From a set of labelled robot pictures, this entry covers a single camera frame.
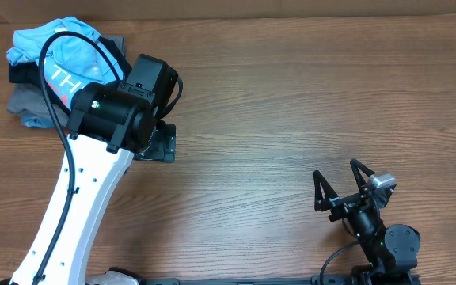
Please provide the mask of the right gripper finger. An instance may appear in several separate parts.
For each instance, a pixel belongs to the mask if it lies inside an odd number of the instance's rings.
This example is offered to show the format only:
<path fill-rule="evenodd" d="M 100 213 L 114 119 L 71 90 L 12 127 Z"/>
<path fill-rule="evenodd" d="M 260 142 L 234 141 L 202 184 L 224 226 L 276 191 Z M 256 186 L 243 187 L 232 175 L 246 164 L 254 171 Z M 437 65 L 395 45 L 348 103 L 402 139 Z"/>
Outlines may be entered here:
<path fill-rule="evenodd" d="M 327 211 L 331 210 L 334 202 L 339 196 L 333 190 L 332 186 L 324 178 L 319 170 L 313 172 L 314 182 L 314 210 Z"/>
<path fill-rule="evenodd" d="M 364 178 L 363 175 L 366 175 L 370 178 L 375 174 L 375 171 L 366 167 L 363 163 L 353 158 L 350 161 L 351 171 L 353 172 L 355 182 L 357 184 L 358 190 L 360 192 L 366 192 L 372 190 L 374 187 L 369 184 Z"/>

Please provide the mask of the light blue printed t-shirt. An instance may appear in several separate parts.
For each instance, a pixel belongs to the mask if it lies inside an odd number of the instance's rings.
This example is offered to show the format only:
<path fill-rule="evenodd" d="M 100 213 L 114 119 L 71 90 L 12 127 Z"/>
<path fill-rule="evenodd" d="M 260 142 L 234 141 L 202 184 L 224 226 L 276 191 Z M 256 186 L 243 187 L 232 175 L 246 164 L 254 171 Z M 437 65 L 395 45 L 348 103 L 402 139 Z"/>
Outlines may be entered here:
<path fill-rule="evenodd" d="M 40 86 L 39 57 L 44 43 L 58 32 L 76 32 L 92 40 L 102 52 L 75 36 L 61 36 L 49 46 L 44 60 L 47 91 L 53 102 L 70 108 L 74 94 L 91 82 L 108 84 L 124 77 L 117 58 L 100 41 L 101 34 L 75 17 L 55 19 L 38 28 L 17 30 L 6 52 L 9 82 Z"/>

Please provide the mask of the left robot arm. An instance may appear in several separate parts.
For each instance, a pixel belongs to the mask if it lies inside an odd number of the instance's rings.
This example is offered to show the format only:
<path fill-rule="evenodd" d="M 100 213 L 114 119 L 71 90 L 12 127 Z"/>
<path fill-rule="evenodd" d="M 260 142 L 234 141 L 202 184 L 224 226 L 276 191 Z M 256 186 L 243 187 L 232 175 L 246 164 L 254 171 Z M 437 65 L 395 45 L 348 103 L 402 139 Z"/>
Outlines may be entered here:
<path fill-rule="evenodd" d="M 50 203 L 25 258 L 7 284 L 141 284 L 110 268 L 86 274 L 108 202 L 134 160 L 173 162 L 175 131 L 163 121 L 183 83 L 165 61 L 141 54 L 118 87 L 90 83 L 73 98 L 70 134 Z"/>

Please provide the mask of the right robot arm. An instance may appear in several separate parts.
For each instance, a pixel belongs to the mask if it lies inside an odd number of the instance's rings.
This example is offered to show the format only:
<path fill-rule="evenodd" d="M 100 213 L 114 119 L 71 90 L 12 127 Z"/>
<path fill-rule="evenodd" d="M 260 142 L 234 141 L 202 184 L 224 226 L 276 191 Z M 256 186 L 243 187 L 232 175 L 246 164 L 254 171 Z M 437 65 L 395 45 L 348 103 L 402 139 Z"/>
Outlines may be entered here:
<path fill-rule="evenodd" d="M 412 270 L 417 266 L 420 233 L 404 224 L 385 226 L 381 209 L 390 201 L 396 178 L 389 172 L 375 172 L 356 159 L 350 161 L 358 192 L 339 197 L 318 170 L 313 172 L 314 210 L 329 211 L 331 222 L 341 221 L 355 241 L 333 253 L 322 265 L 317 281 L 329 283 L 328 265 L 340 254 L 360 246 L 367 265 L 352 268 L 343 278 L 346 284 L 419 284 Z"/>

